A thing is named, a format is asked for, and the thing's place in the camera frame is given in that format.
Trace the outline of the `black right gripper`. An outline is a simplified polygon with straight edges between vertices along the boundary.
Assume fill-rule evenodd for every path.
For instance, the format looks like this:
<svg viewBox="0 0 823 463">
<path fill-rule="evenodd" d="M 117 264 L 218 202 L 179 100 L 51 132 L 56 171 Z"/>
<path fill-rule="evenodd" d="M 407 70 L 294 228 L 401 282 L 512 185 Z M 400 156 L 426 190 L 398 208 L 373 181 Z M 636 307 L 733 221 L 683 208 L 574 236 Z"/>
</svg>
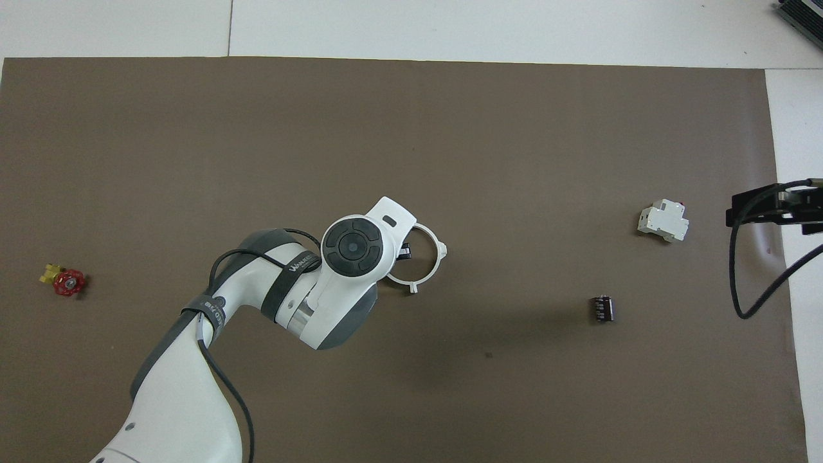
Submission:
<svg viewBox="0 0 823 463">
<path fill-rule="evenodd" d="M 765 185 L 734 194 L 731 197 L 731 206 L 727 209 L 728 228 L 738 220 L 747 203 L 776 186 Z M 802 224 L 803 235 L 822 233 L 822 179 L 790 181 L 779 184 L 778 187 L 778 194 L 773 193 L 755 201 L 740 223 L 770 222 L 779 214 L 779 222 L 805 222 Z"/>
</svg>

